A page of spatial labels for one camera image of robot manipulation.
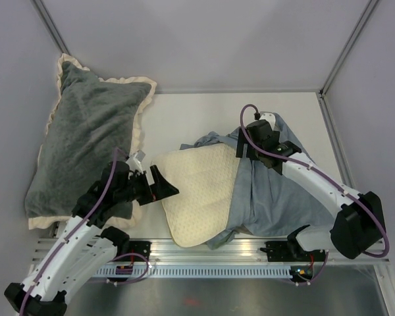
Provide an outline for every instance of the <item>metal grille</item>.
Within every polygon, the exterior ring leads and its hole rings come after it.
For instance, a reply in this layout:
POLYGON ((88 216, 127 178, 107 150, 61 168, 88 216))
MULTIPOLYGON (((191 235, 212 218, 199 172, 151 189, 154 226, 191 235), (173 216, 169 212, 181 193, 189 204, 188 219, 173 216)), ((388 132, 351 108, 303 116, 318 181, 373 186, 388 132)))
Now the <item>metal grille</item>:
MULTIPOLYGON (((129 277, 138 277, 144 271, 145 265, 135 266, 129 277)), ((290 278, 290 266, 154 265, 146 276, 153 278, 290 278)), ((116 274, 115 265, 106 265, 100 268, 94 277, 126 278, 126 275, 116 274)))

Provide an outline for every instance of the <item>beige quilted fabric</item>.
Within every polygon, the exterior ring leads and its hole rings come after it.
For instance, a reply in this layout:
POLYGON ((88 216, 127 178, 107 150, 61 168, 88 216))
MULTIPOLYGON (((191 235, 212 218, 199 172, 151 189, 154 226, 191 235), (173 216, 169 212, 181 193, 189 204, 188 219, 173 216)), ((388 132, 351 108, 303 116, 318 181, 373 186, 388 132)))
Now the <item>beige quilted fabric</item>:
POLYGON ((162 200, 172 239, 202 244, 226 228, 239 158, 225 144, 173 151, 153 163, 180 194, 162 200))

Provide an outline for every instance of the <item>cream ruffled trim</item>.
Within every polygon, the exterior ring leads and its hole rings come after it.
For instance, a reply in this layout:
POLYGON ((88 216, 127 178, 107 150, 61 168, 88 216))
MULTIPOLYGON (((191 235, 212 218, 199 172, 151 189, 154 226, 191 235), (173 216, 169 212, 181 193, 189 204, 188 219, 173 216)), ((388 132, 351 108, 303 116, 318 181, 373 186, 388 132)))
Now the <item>cream ruffled trim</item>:
MULTIPOLYGON (((83 67, 77 59, 74 57, 67 55, 67 54, 62 54, 61 57, 59 58, 57 62, 57 87, 59 89, 59 98, 56 102, 56 105, 54 106, 53 110, 50 113, 50 116, 48 118, 47 126, 45 127, 45 135, 48 134, 49 128, 51 126, 51 123, 54 120, 54 116, 56 113, 56 110, 59 107, 59 103, 61 100, 61 77, 63 75, 63 68, 62 64, 65 61, 70 61, 73 65, 78 67, 79 69, 90 71, 88 67, 83 67)), ((139 124, 139 115, 143 113, 145 107, 152 102, 152 97, 155 94, 155 89, 157 87, 157 83, 148 77, 130 77, 130 78, 110 78, 107 80, 104 80, 102 78, 98 78, 99 81, 102 82, 113 82, 116 84, 129 84, 132 82, 145 82, 147 84, 151 85, 151 90, 149 91, 148 95, 146 98, 140 103, 138 110, 136 111, 136 114, 133 119, 133 131, 132 131, 132 143, 130 146, 130 153, 134 153, 137 150, 139 150, 140 146, 140 133, 141 133, 141 128, 139 124)), ((40 155, 41 155, 41 150, 42 150, 42 145, 39 148, 39 153, 38 153, 38 158, 37 158, 37 163, 40 161, 40 155)), ((121 217, 112 217, 108 220, 107 224, 111 226, 115 226, 120 229, 125 229, 129 227, 135 226, 138 221, 142 217, 142 211, 140 210, 140 206, 138 203, 133 203, 133 210, 132 210, 132 218, 131 219, 123 219, 121 217)), ((34 217, 28 220, 28 227, 29 229, 34 229, 34 228, 47 228, 54 222, 60 222, 60 221, 67 221, 70 217, 69 216, 54 216, 54 217, 34 217)))

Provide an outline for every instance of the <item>white wall panel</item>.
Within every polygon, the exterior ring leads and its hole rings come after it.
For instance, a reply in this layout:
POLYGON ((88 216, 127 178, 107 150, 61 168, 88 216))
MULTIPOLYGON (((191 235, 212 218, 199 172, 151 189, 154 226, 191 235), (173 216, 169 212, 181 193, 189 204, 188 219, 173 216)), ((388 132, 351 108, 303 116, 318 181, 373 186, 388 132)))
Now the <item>white wall panel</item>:
POLYGON ((44 0, 98 75, 164 92, 320 90, 367 0, 44 0))
POLYGON ((3 292, 26 276, 38 236, 24 196, 57 99, 59 54, 28 0, 0 0, 0 315, 14 315, 3 292))
POLYGON ((382 199, 395 266, 395 0, 379 3, 327 100, 358 188, 382 199))

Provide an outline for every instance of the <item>blue-gray fabric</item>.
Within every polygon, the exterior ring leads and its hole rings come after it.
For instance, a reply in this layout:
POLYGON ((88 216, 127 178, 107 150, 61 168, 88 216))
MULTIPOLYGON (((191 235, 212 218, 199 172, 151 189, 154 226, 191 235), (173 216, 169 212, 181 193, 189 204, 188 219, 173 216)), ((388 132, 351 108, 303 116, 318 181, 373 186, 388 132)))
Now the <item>blue-gray fabric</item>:
MULTIPOLYGON (((62 68, 61 100, 25 198, 30 218, 71 215, 113 160, 113 148, 129 152, 134 116, 151 91, 146 83, 100 82, 68 61, 62 68)), ((114 208, 116 217, 131 218, 131 203, 114 208)))
MULTIPOLYGON (((290 140, 308 154, 303 145, 275 113, 276 127, 280 130, 280 142, 290 140)), ((180 149, 224 143, 236 149, 238 128, 227 136, 215 132, 200 138, 194 145, 181 145, 180 149)), ((284 236, 297 228, 332 224, 333 217, 312 195, 301 186, 260 161, 240 160, 234 183, 230 213, 226 229, 209 240, 207 245, 215 249, 234 239, 240 230, 255 236, 284 236)))

